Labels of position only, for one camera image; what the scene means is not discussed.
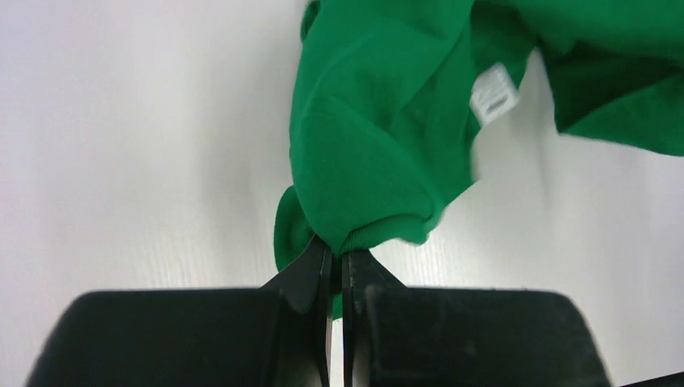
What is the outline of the green t shirt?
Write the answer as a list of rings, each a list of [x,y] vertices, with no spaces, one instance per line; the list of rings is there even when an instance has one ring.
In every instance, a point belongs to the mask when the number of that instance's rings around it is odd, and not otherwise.
[[[680,1],[312,1],[300,35],[279,270],[313,237],[424,243],[534,50],[560,133],[683,154]]]

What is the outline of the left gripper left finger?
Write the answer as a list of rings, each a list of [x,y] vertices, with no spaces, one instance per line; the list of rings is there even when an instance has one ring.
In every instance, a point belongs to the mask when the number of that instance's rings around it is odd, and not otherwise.
[[[98,291],[74,299],[30,386],[327,386],[332,252],[313,238],[259,288]]]

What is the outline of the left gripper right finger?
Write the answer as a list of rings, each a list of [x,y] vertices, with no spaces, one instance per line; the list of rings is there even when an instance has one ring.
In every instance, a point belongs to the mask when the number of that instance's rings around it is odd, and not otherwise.
[[[563,294],[407,287],[367,251],[341,260],[347,386],[608,386]]]

